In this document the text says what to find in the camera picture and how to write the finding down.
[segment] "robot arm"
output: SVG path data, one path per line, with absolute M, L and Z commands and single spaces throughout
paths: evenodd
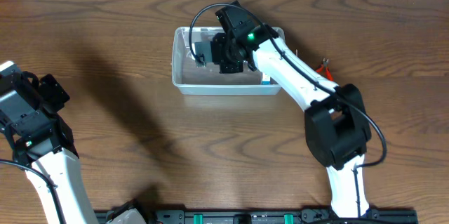
M 313 69 L 302 62 L 288 47 L 282 38 L 274 40 L 278 47 L 283 50 L 303 72 L 315 79 L 320 85 L 327 89 L 334 90 L 337 87 L 335 82 L 329 81 L 317 74 Z M 310 108 L 312 102 L 320 102 L 329 97 L 329 94 L 315 88 L 308 80 L 294 70 L 286 60 L 280 58 L 279 53 L 273 47 L 270 40 L 260 44 L 259 49 L 253 53 L 256 67 L 270 77 L 272 77 L 282 88 L 298 103 L 303 111 Z M 330 188 L 332 190 L 332 209 L 339 217 L 358 217 L 358 204 L 360 202 L 361 215 L 368 209 L 369 205 L 363 191 L 362 169 L 358 169 L 358 191 L 357 200 L 356 185 L 354 183 L 353 168 L 356 164 L 362 164 L 364 155 L 355 156 L 340 170 L 332 166 L 326 167 L 329 176 Z
M 330 95 L 338 92 L 339 97 L 350 100 L 364 112 L 358 89 L 351 84 L 339 87 L 317 74 L 288 49 L 270 26 L 259 20 L 256 26 L 248 16 L 257 18 L 237 1 L 217 5 L 225 6 L 215 13 L 224 34 L 216 34 L 210 43 L 192 44 L 199 54 L 191 50 L 197 64 L 213 62 L 220 66 L 220 73 L 229 74 L 242 72 L 243 61 L 246 61 L 250 70 L 259 69 L 281 85 L 304 111 L 307 145 L 328 170 L 333 211 L 345 218 L 363 215 L 369 206 L 363 192 L 361 169 L 358 169 L 357 179 L 353 169 L 363 163 L 366 142 L 371 137 L 370 128 L 358 112 Z M 210 7 L 206 6 L 199 14 Z M 311 81 L 329 92 L 317 88 Z
M 38 80 L 29 72 L 21 72 L 13 62 L 0 65 L 0 75 L 0 124 L 14 161 L 51 181 L 65 223 L 97 224 L 81 177 L 72 130 L 57 114 L 69 96 L 53 76 Z M 35 173 L 25 172 L 41 199 L 48 223 L 59 224 L 46 182 Z M 113 217 L 111 224 L 146 223 L 134 209 L 124 209 Z

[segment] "wooden table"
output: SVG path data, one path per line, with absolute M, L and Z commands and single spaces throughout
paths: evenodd
M 297 209 L 329 205 L 303 113 L 273 96 L 187 96 L 171 81 L 173 35 L 203 6 L 232 0 L 0 0 L 0 59 L 52 73 L 94 209 Z M 312 67 L 357 85 L 387 136 L 365 169 L 368 201 L 449 221 L 449 0 L 239 0 L 282 27 Z M 213 12 L 198 25 L 218 25 Z M 380 155 L 376 137 L 367 160 Z M 0 157 L 11 150 L 0 141 Z M 0 166 L 0 223 L 46 223 L 23 172 Z

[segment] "clear plastic container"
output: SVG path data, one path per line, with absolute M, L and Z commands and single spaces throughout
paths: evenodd
M 284 39 L 281 28 L 275 27 Z M 210 41 L 215 34 L 223 32 L 221 27 L 194 27 L 192 43 Z M 182 94 L 189 95 L 274 95 L 281 87 L 271 79 L 262 84 L 262 73 L 252 72 L 246 64 L 243 72 L 220 74 L 220 66 L 208 63 L 206 67 L 197 67 L 190 53 L 189 27 L 179 27 L 175 32 L 172 57 L 172 80 Z

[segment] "red object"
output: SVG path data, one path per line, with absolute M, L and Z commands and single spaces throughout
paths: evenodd
M 326 78 L 327 79 L 329 79 L 329 80 L 331 80 L 331 81 L 334 81 L 334 78 L 332 77 L 332 75 L 330 74 L 330 71 L 329 71 L 329 59 L 323 59 L 323 62 L 321 63 L 321 66 L 317 69 L 317 70 L 315 70 L 316 72 L 322 72 L 323 71 L 323 69 L 324 69 L 324 71 L 325 71 L 325 73 L 326 73 Z

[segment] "green clip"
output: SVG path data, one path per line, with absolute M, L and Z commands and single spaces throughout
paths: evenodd
M 293 218 L 293 214 L 286 214 L 283 216 L 283 220 L 285 224 L 293 224 L 295 219 Z
M 194 224 L 203 224 L 203 215 L 202 214 L 194 214 Z

